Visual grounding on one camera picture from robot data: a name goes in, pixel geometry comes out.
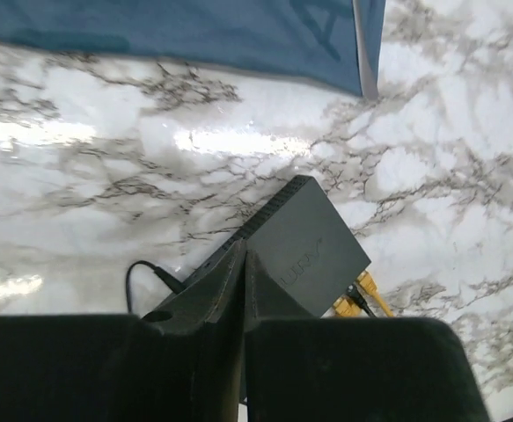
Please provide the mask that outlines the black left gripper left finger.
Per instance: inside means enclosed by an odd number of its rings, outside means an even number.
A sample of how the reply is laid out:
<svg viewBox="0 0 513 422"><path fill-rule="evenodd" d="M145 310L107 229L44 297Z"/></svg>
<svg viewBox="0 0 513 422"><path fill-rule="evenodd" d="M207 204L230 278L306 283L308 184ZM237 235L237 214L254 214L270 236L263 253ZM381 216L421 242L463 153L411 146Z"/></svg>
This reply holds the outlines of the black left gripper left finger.
<svg viewBox="0 0 513 422"><path fill-rule="evenodd" d="M0 421L232 421L244 245L144 317L0 316Z"/></svg>

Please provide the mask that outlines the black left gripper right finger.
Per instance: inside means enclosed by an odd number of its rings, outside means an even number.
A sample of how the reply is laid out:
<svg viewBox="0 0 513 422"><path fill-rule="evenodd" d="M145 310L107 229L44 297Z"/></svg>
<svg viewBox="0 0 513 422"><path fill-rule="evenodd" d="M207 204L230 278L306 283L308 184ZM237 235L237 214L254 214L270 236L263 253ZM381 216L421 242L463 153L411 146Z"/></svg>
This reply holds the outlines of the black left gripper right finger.
<svg viewBox="0 0 513 422"><path fill-rule="evenodd" d="M252 421L486 421L453 329L426 317L305 316L246 255Z"/></svg>

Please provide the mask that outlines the black network switch box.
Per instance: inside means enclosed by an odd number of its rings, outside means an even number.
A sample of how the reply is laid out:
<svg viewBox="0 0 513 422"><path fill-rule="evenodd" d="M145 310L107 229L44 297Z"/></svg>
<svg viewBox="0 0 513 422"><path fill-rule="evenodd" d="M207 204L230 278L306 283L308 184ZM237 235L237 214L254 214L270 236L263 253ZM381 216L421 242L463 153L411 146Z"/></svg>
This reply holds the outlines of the black network switch box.
<svg viewBox="0 0 513 422"><path fill-rule="evenodd" d="M297 175L221 244L185 280L202 280L232 245L242 240L260 259L279 290L321 317L370 258L319 182Z"/></svg>

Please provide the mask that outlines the blue cloth placemat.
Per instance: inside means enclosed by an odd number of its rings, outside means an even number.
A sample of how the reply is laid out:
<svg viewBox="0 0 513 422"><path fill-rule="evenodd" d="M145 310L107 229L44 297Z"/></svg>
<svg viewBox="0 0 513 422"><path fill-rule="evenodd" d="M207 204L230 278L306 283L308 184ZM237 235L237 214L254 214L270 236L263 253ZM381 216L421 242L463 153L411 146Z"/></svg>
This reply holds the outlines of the blue cloth placemat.
<svg viewBox="0 0 513 422"><path fill-rule="evenodd" d="M0 41L163 56L378 96L382 1L0 1Z"/></svg>

